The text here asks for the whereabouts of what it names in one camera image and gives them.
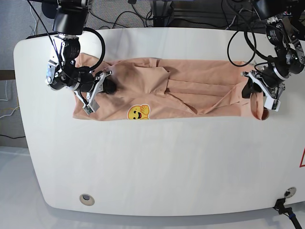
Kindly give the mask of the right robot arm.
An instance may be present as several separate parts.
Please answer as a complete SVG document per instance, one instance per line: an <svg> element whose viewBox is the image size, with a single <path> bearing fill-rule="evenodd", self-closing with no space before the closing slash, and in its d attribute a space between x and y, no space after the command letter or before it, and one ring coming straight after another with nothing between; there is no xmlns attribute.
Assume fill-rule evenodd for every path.
<svg viewBox="0 0 305 229"><path fill-rule="evenodd" d="M111 71L96 71L105 56L105 42L96 30L85 26L91 6L90 0L47 0L41 4L43 15L53 20L52 30L57 33L51 41L55 53L48 61L46 84L56 91L69 88L85 108L92 108L96 94L113 94L117 89L109 79ZM76 65L83 31L95 34L101 42L101 56L93 66Z"/></svg>

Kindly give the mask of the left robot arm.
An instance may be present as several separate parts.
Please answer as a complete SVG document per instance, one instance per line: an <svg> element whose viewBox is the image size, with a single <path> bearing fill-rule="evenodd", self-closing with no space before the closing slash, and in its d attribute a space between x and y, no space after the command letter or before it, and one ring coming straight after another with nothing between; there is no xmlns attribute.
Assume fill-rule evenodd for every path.
<svg viewBox="0 0 305 229"><path fill-rule="evenodd" d="M305 27L300 17L305 10L303 0L252 0L251 5L257 16L246 20L235 11L230 3L227 6L245 23L244 38L253 55L264 60L263 69L255 68L245 73L248 81L242 90L243 98L254 93L278 100L285 89L284 82L291 74L299 74L305 68L305 51L300 41L305 39ZM265 33L274 46L276 56L265 56L257 49L257 42L250 41L248 33L253 32L252 23L258 18L265 21Z"/></svg>

